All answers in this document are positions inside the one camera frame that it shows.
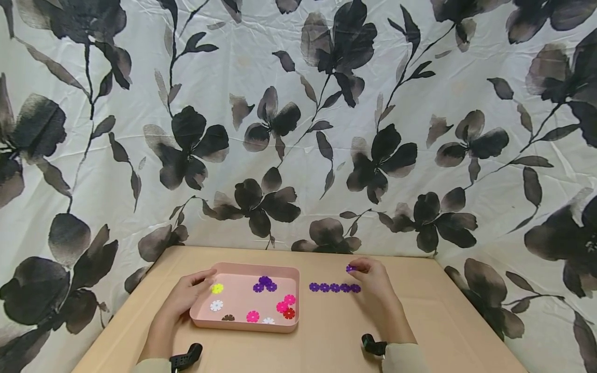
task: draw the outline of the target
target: right hand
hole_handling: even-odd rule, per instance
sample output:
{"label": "right hand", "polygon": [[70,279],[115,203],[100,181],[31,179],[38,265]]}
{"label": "right hand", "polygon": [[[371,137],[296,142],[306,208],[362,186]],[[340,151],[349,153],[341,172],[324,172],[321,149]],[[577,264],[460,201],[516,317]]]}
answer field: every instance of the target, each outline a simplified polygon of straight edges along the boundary
{"label": "right hand", "polygon": [[215,274],[215,269],[209,269],[181,277],[170,291],[156,317],[178,319],[193,306],[201,293],[209,290],[213,283],[211,277]]}
{"label": "right hand", "polygon": [[389,306],[398,301],[386,267],[378,260],[357,258],[349,263],[355,268],[349,275],[361,281],[366,292],[374,295],[382,304]]}

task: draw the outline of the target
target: pink tray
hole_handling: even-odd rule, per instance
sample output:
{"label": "pink tray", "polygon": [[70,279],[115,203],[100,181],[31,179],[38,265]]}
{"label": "pink tray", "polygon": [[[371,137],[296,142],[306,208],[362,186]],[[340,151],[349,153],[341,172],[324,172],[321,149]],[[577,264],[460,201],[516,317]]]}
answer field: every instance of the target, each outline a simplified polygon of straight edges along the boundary
{"label": "pink tray", "polygon": [[[219,294],[211,291],[201,296],[189,314],[195,325],[200,328],[231,329],[244,331],[261,331],[272,333],[290,333],[296,329],[299,322],[299,270],[290,267],[255,266],[252,264],[217,263],[214,285],[222,284],[224,290]],[[278,289],[270,292],[254,292],[253,285],[259,282],[259,277],[268,276],[277,284]],[[291,294],[296,302],[290,306],[295,311],[292,319],[286,319],[277,311],[276,305],[284,301],[284,297]],[[223,307],[214,312],[211,305],[214,301],[221,301]],[[247,321],[250,311],[259,313],[259,321]],[[223,320],[232,315],[234,321]],[[267,318],[273,319],[274,325],[263,323]]]}

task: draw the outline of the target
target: sleeve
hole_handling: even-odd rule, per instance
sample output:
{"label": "sleeve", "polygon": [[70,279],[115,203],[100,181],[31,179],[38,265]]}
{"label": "sleeve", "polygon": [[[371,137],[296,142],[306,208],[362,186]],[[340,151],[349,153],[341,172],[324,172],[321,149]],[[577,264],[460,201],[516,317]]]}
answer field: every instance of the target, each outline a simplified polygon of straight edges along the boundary
{"label": "sleeve", "polygon": [[388,344],[381,363],[383,373],[430,373],[418,344]]}
{"label": "sleeve", "polygon": [[171,371],[168,359],[145,359],[133,368],[132,373],[170,373]]}

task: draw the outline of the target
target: purple flower bead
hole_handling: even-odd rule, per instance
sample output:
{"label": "purple flower bead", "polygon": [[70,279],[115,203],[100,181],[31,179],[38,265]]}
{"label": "purple flower bead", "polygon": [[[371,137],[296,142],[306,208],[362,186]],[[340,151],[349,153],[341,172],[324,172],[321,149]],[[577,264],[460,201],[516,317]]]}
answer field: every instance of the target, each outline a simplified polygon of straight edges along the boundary
{"label": "purple flower bead", "polygon": [[267,276],[261,276],[259,278],[259,283],[262,284],[263,286],[268,286],[269,284],[272,283],[272,279]]}

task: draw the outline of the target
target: yellow flower bead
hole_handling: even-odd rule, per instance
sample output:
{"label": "yellow flower bead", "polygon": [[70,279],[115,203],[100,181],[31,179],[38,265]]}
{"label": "yellow flower bead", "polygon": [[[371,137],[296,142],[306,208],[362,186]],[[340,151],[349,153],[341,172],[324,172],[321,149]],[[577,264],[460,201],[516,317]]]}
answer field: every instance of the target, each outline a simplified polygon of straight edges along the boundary
{"label": "yellow flower bead", "polygon": [[222,292],[222,290],[224,290],[224,285],[222,285],[220,283],[217,283],[211,287],[211,292],[214,294],[219,294]]}

